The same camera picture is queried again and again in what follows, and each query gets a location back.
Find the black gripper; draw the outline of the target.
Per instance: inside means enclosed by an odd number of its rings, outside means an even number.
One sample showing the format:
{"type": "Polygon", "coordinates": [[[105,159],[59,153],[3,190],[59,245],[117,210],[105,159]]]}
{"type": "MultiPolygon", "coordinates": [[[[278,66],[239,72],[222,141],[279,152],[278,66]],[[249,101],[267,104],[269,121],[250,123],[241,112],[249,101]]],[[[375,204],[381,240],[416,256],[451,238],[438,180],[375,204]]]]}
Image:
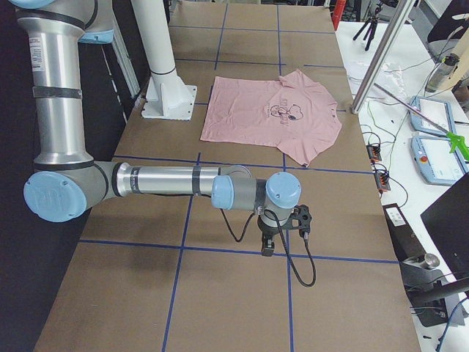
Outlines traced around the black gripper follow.
{"type": "Polygon", "coordinates": [[[273,242],[273,238],[275,235],[280,233],[278,225],[276,222],[274,222],[273,226],[264,223],[261,216],[257,219],[257,225],[262,232],[261,253],[271,257],[275,252],[275,243],[273,242]]]}

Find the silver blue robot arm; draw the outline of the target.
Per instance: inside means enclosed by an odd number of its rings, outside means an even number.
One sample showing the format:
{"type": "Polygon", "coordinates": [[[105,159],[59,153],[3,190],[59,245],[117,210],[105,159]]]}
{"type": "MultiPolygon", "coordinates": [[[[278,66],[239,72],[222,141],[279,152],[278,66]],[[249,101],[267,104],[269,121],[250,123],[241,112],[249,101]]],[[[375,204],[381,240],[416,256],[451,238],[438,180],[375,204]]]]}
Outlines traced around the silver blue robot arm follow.
{"type": "Polygon", "coordinates": [[[201,196],[219,210],[246,210],[257,220],[264,256],[276,235],[309,235],[311,215],[299,204],[299,180],[288,172],[256,179],[244,166],[131,166],[96,161],[85,147],[79,43],[114,37],[110,1],[16,1],[18,24],[29,36],[40,154],[23,187],[41,219],[65,222],[100,202],[130,194],[201,196]]]}

